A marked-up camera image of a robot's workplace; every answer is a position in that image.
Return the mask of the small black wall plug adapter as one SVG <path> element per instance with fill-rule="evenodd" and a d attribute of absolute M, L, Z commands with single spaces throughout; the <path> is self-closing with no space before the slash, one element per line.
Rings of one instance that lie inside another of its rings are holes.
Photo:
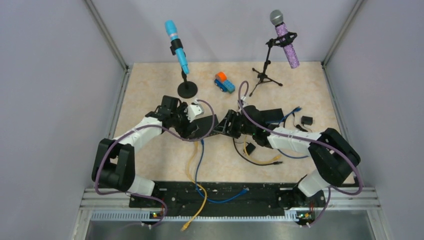
<path fill-rule="evenodd" d="M 253 143 L 247 142 L 244 147 L 244 154 L 250 156 L 252 152 L 256 149 L 256 146 Z"/>

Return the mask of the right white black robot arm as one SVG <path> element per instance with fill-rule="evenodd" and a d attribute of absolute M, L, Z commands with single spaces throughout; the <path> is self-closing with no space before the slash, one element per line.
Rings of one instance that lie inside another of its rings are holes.
<path fill-rule="evenodd" d="M 360 156 L 334 128 L 322 132 L 287 129 L 266 121 L 263 111 L 248 105 L 239 111 L 229 110 L 214 131 L 236 139 L 248 135 L 261 147 L 310 157 L 316 169 L 303 177 L 293 192 L 299 206 L 307 206 L 324 188 L 340 187 L 351 174 L 359 174 Z"/>

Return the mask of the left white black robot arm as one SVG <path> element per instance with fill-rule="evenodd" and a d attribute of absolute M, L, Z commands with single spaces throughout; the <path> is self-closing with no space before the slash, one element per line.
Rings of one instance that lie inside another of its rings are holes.
<path fill-rule="evenodd" d="M 135 156 L 150 140 L 173 128 L 175 135 L 187 140 L 199 129 L 193 125 L 204 113 L 196 100 L 190 104 L 177 97 L 163 96 L 161 104 L 126 133 L 113 139 L 102 139 L 97 147 L 91 178 L 97 187 L 139 194 L 149 207 L 160 202 L 155 182 L 136 174 Z"/>

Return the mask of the large black network switch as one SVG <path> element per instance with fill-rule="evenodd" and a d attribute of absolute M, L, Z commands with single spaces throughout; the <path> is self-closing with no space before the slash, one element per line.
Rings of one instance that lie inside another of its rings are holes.
<path fill-rule="evenodd" d="M 213 126 L 216 127 L 219 124 L 219 120 L 216 114 L 195 119 L 187 126 L 187 129 L 182 137 L 189 140 L 203 137 L 206 135 L 206 133 L 209 132 L 213 121 Z"/>

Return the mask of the small black ribbed network switch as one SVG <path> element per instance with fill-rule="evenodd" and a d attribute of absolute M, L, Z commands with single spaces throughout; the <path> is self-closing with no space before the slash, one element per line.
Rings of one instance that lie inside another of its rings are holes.
<path fill-rule="evenodd" d="M 284 113 L 281 108 L 262 110 L 263 119 L 267 124 L 276 124 L 284 118 Z"/>

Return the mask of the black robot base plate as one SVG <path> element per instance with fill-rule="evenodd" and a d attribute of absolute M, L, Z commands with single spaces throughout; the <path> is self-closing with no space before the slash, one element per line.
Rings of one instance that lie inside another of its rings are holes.
<path fill-rule="evenodd" d="M 325 206 L 320 190 L 306 197 L 293 183 L 203 182 L 207 193 L 188 181 L 158 181 L 153 199 L 130 196 L 130 208 L 157 208 L 168 217 L 190 217 L 199 208 L 201 217 L 280 217 L 290 210 L 302 213 Z"/>

